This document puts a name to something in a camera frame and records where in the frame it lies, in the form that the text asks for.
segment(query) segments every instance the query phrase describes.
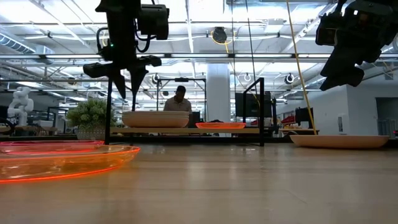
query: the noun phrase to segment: support column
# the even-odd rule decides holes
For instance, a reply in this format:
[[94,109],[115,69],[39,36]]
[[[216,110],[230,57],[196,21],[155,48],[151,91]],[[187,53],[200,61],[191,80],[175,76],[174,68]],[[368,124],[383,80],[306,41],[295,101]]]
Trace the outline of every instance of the support column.
[[231,122],[228,64],[207,65],[207,121]]

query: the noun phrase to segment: white robot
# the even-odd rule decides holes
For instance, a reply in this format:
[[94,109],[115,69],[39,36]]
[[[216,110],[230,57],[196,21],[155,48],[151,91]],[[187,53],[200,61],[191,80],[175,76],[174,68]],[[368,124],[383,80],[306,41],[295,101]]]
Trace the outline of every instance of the white robot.
[[14,92],[14,99],[8,107],[8,117],[15,119],[15,114],[19,115],[19,126],[25,126],[27,124],[27,113],[33,111],[33,100],[28,97],[30,88],[18,87],[17,91]]

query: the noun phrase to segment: man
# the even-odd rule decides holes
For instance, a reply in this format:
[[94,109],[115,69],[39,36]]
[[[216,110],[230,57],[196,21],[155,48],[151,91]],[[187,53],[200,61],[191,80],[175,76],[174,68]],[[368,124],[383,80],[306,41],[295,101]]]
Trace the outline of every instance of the man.
[[192,114],[191,102],[184,99],[186,89],[184,86],[178,86],[175,96],[168,99],[164,104],[163,111],[186,111]]

